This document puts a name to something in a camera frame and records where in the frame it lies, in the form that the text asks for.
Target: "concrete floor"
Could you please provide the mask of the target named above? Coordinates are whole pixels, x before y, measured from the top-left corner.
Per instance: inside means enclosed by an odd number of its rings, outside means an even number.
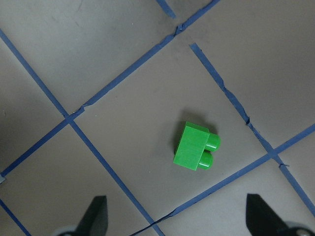
[[[74,228],[93,196],[106,195],[107,236],[127,236],[264,156],[249,173],[139,235],[249,236],[247,193],[260,194],[284,221],[315,231],[315,2],[214,2],[173,37],[209,0],[167,0],[175,19],[155,0],[0,0],[1,30],[48,88],[38,86],[2,34],[0,235]],[[137,61],[169,34],[170,42]],[[245,125],[193,43],[278,157]],[[104,96],[89,100],[103,87]],[[186,120],[221,137],[209,170],[172,163]],[[297,144],[282,145],[297,134]],[[279,168],[282,161],[288,166]]]

